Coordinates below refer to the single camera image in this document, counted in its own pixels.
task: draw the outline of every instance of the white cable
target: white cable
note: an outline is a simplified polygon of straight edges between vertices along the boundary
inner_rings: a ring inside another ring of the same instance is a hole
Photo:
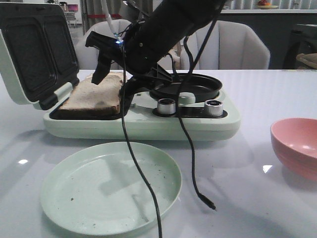
[[[107,1],[106,0],[101,0],[101,7],[103,12],[106,15],[106,21],[108,22],[110,31],[113,33],[113,35],[115,36],[115,38],[122,43],[122,39],[119,37],[119,33],[115,31],[113,24],[112,24],[112,18],[111,15],[109,14],[109,10],[108,10],[108,5],[107,5]]]

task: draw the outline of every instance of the white chair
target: white chair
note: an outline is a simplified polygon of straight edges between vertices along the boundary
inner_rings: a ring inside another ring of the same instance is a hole
[[[122,32],[128,25],[131,24],[128,20],[117,19],[113,20],[113,27],[115,31]],[[75,51],[77,54],[79,69],[96,69],[98,62],[99,50],[93,47],[86,47],[86,38],[91,31],[95,31],[99,34],[113,37],[112,32],[110,31],[109,25],[106,21],[99,22],[93,25],[82,37],[82,39],[75,45]],[[122,69],[117,63],[111,64],[111,69]]]
[[[187,41],[194,59],[209,29],[199,29]],[[217,21],[195,69],[268,69],[270,52],[256,33],[247,25]],[[184,49],[181,68],[189,69]]]

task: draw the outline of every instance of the silver knob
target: silver knob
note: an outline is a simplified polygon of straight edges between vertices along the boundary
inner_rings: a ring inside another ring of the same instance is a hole
[[[157,111],[162,115],[172,115],[176,112],[176,103],[171,98],[161,98],[158,100]]]
[[[223,114],[222,102],[217,100],[205,101],[204,113],[212,117],[221,116]]]

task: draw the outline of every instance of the open sandwich maker lid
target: open sandwich maker lid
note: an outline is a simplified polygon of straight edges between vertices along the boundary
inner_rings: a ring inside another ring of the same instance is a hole
[[[57,4],[0,2],[0,72],[18,104],[47,110],[79,71],[64,12]]]

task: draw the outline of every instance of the black cable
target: black cable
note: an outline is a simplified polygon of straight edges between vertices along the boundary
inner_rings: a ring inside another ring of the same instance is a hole
[[[155,193],[150,185],[150,183],[148,182],[147,178],[145,177],[143,171],[141,170],[136,158],[135,158],[135,155],[133,153],[133,150],[132,150],[132,147],[131,147],[131,144],[130,144],[130,140],[129,140],[129,137],[128,137],[128,133],[126,131],[126,127],[125,127],[125,121],[124,121],[124,97],[125,97],[125,83],[126,83],[126,65],[125,65],[125,55],[124,55],[124,42],[122,43],[122,57],[123,57],[123,85],[122,85],[122,90],[121,90],[121,102],[120,102],[120,112],[121,112],[121,122],[122,122],[122,129],[123,129],[123,133],[124,133],[124,137],[125,137],[125,140],[127,142],[127,145],[128,145],[128,148],[129,148],[129,151],[130,151],[130,154],[131,154],[131,157],[133,159],[133,162],[140,174],[140,176],[142,177],[144,183],[146,184],[146,186],[148,187],[151,195],[152,195],[152,198],[153,198],[153,202],[154,202],[154,206],[155,206],[155,210],[156,210],[156,214],[157,214],[157,221],[158,221],[158,237],[159,238],[162,238],[162,225],[161,225],[161,219],[160,219],[160,213],[159,213],[159,204],[158,204],[158,200],[155,196]]]
[[[219,9],[216,11],[215,17],[214,17],[214,19],[213,19],[213,21],[212,21],[212,23],[211,23],[211,25],[210,25],[210,27],[208,29],[208,32],[207,32],[207,34],[206,34],[206,36],[204,38],[204,41],[203,41],[203,43],[202,43],[202,45],[201,45],[201,47],[200,47],[200,49],[199,49],[199,51],[197,53],[197,56],[196,56],[194,61],[193,61],[192,54],[190,53],[190,51],[188,49],[188,46],[187,46],[188,36],[185,37],[185,39],[184,39],[184,48],[185,48],[185,51],[186,51],[186,53],[188,54],[188,57],[189,57],[190,67],[189,67],[188,73],[186,74],[185,79],[180,83],[179,88],[177,90],[177,94],[176,94],[176,113],[177,113],[177,117],[178,117],[179,123],[180,123],[180,125],[181,125],[181,127],[182,127],[182,129],[183,129],[183,131],[184,131],[184,133],[185,133],[185,135],[187,137],[187,139],[188,139],[188,142],[190,143],[190,147],[191,147],[191,151],[192,151],[192,181],[193,181],[194,189],[195,189],[195,192],[196,192],[197,196],[208,207],[210,207],[213,210],[216,210],[216,206],[214,205],[214,203],[211,200],[209,200],[206,196],[201,194],[199,192],[199,190],[198,190],[198,187],[197,187],[196,176],[195,176],[195,147],[194,147],[193,141],[192,141],[188,131],[186,130],[185,125],[184,125],[184,122],[183,122],[183,119],[182,119],[182,115],[181,115],[180,110],[179,110],[178,101],[179,101],[179,94],[180,94],[180,92],[182,90],[182,87],[191,78],[191,76],[193,74],[193,70],[194,70],[195,66],[197,65],[197,63],[198,63],[198,60],[199,60],[200,56],[202,55],[202,52],[203,52],[203,50],[204,50],[204,48],[205,48],[205,46],[207,44],[207,41],[208,41],[208,39],[209,39],[209,37],[211,35],[211,32],[212,32],[212,30],[213,30],[213,28],[214,28],[214,26],[216,24],[216,20],[217,20],[218,16],[220,15],[220,12],[221,12],[224,4],[225,4],[225,0],[221,3]]]
[[[172,70],[173,70],[173,74],[174,75],[177,75],[177,72],[176,72],[176,67],[175,67],[175,61],[173,59],[173,56],[170,54],[170,53],[167,53],[167,55],[170,57],[170,59],[172,60]]]
[[[123,33],[127,32],[132,27],[132,23],[129,24],[123,31],[119,32],[118,35],[122,37]]]

